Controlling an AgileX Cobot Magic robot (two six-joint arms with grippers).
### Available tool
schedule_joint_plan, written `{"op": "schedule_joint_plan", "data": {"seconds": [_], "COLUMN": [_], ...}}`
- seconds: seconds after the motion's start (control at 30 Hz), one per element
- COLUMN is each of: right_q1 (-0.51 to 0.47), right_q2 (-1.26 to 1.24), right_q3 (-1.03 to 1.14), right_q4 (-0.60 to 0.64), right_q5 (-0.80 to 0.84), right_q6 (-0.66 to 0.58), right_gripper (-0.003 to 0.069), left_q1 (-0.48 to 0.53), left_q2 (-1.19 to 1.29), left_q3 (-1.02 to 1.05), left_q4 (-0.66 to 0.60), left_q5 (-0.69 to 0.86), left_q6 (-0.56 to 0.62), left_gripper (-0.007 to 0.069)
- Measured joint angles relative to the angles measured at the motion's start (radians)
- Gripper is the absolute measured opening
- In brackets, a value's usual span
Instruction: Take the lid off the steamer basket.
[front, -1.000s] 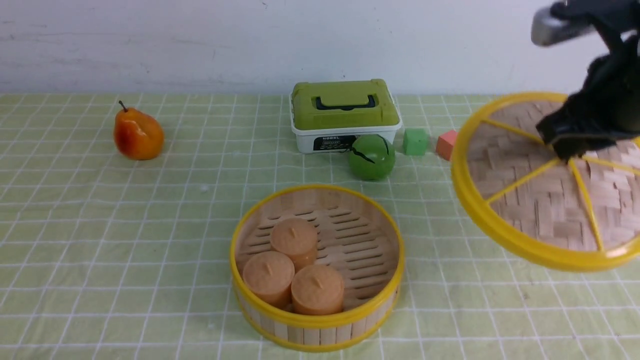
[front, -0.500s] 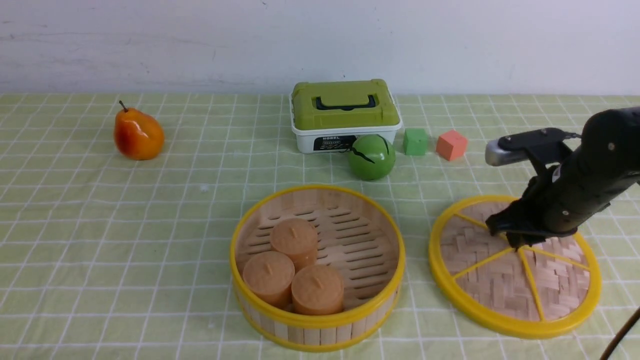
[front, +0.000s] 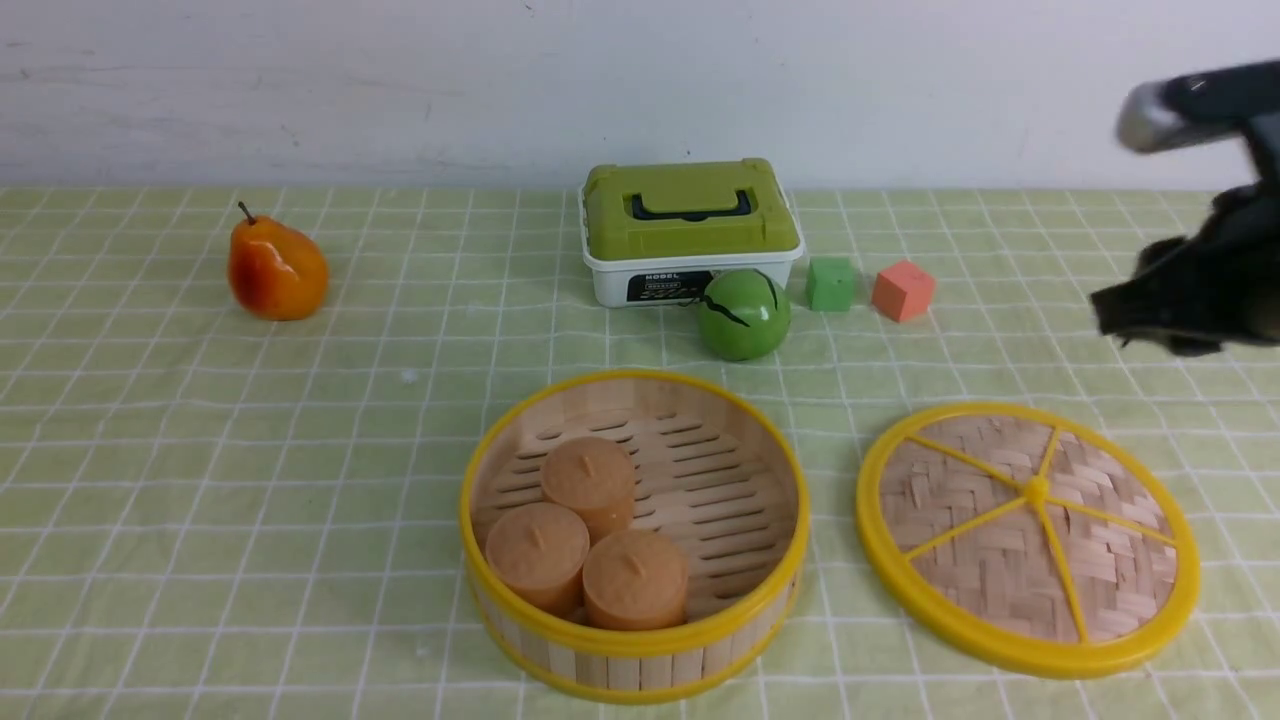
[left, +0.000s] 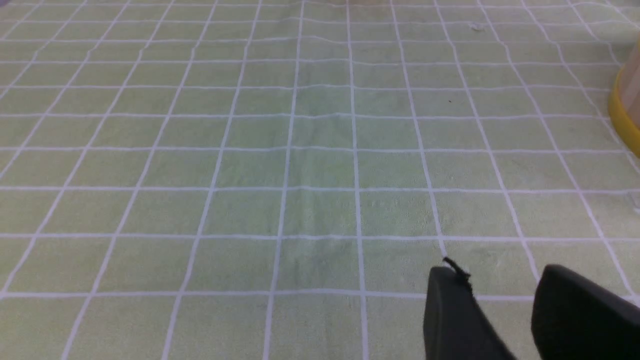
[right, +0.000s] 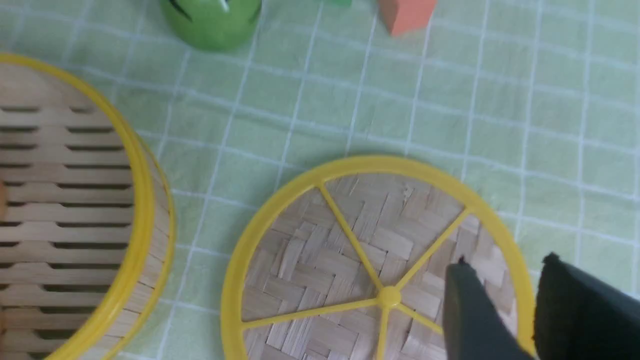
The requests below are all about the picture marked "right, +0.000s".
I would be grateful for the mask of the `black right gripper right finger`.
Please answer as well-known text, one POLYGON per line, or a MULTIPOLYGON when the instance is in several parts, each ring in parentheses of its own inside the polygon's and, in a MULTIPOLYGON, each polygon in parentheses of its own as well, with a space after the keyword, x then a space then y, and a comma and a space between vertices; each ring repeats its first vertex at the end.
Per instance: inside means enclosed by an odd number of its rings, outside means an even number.
POLYGON ((535 298, 533 339, 541 360, 637 360, 640 303, 549 253, 535 298))

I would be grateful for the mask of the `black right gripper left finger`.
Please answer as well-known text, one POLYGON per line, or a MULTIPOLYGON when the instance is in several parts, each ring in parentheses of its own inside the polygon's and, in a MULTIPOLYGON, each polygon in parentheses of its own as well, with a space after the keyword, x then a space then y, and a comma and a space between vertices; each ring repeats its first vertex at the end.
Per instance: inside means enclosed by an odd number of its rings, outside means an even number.
POLYGON ((449 360, 532 360, 464 257, 446 267, 443 337, 449 360))

